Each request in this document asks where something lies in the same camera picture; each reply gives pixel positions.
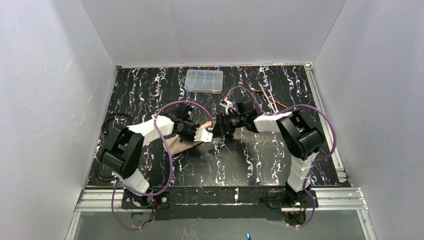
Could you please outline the beige cloth napkin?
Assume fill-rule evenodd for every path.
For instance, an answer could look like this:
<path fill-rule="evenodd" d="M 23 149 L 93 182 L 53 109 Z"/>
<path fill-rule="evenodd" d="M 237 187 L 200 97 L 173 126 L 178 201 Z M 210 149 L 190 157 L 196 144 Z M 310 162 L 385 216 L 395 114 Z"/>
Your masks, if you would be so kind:
<path fill-rule="evenodd" d="M 200 128 L 210 130 L 213 126 L 214 126 L 214 124 L 212 124 L 211 121 L 208 121 L 208 122 L 200 125 Z M 171 155 L 176 155 L 176 154 L 184 152 L 188 149 L 191 149 L 193 147 L 201 145 L 203 142 L 182 141 L 180 136 L 176 134 L 175 136 L 166 139 L 166 143 L 167 143 L 169 149 L 166 149 L 165 144 L 163 144 L 165 151 L 167 153 L 169 152 Z"/>

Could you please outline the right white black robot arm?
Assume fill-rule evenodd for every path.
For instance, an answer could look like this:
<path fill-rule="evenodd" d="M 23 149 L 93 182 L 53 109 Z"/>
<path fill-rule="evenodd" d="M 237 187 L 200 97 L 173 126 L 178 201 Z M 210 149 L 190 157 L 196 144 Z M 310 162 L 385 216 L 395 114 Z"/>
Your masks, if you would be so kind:
<path fill-rule="evenodd" d="M 291 166 L 287 186 L 298 193 L 311 183 L 308 172 L 312 168 L 325 136 L 303 109 L 284 113 L 259 113 L 251 100 L 232 102 L 223 100 L 220 105 L 224 112 L 217 114 L 212 129 L 213 137 L 223 138 L 232 135 L 238 128 L 246 128 L 253 133 L 280 133 L 291 154 Z"/>

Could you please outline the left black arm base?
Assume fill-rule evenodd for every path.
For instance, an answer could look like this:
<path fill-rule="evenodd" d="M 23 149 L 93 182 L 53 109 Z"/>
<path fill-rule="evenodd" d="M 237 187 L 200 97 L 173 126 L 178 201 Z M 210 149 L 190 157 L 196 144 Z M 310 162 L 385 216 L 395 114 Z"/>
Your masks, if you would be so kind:
<path fill-rule="evenodd" d="M 168 209 L 171 206 L 169 192 L 161 193 L 158 196 L 138 196 L 132 192 L 124 191 L 121 208 L 126 210 L 141 209 Z"/>

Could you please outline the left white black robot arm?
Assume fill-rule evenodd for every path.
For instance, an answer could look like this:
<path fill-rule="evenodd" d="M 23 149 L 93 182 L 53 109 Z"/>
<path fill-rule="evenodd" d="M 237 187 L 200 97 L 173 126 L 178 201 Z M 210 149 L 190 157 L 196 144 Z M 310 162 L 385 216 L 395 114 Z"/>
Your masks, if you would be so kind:
<path fill-rule="evenodd" d="M 138 197 L 159 196 L 167 190 L 174 174 L 171 169 L 165 186 L 157 192 L 150 191 L 150 183 L 138 168 L 143 147 L 162 140 L 171 164 L 174 152 L 166 136 L 176 134 L 182 142 L 191 144 L 209 143 L 213 138 L 212 123 L 201 127 L 191 122 L 194 102 L 179 100 L 174 105 L 177 106 L 175 110 L 162 115 L 163 109 L 160 108 L 150 120 L 142 123 L 113 127 L 99 150 L 99 163 L 117 176 L 123 188 Z"/>

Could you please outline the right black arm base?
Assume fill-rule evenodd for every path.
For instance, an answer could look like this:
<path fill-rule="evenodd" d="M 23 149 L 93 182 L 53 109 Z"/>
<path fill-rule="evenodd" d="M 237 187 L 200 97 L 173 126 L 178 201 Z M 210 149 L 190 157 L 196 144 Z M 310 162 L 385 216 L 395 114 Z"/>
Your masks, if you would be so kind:
<path fill-rule="evenodd" d="M 313 190 L 310 190 L 309 194 L 304 190 L 299 192 L 283 188 L 268 190 L 263 193 L 260 202 L 271 209 L 295 208 L 299 211 L 311 208 L 313 204 L 319 206 L 318 197 Z"/>

